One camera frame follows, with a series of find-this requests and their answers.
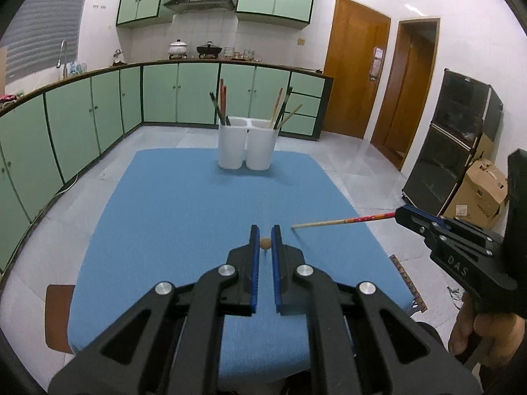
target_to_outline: doorway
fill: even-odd
[[[324,75],[334,78],[323,129],[364,138],[383,69],[390,18],[337,0]]]
[[[421,120],[434,72],[439,19],[399,23],[395,53],[372,144],[397,169]]]

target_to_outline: blue table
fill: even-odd
[[[357,216],[308,155],[275,152],[270,169],[225,171],[213,149],[154,149],[136,154],[104,210],[78,276],[68,337],[87,346],[159,281],[196,282],[249,241],[251,224],[306,262],[349,285],[369,280],[399,306],[413,297],[365,224],[305,228],[293,223]],[[225,319],[220,383],[268,382],[309,367],[304,316],[276,314],[271,254],[260,254],[257,312]]]

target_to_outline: brown chair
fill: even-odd
[[[50,349],[72,354],[68,344],[69,307],[75,285],[48,285],[44,308],[46,344]]]

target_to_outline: person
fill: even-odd
[[[494,340],[490,351],[480,361],[480,380],[485,395],[527,394],[525,319],[513,313],[475,315],[470,296],[465,293],[450,334],[449,352],[455,356],[462,354],[473,332]]]

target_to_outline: white label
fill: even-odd
[[[468,214],[468,206],[467,205],[456,205],[456,216],[458,217],[466,217]]]

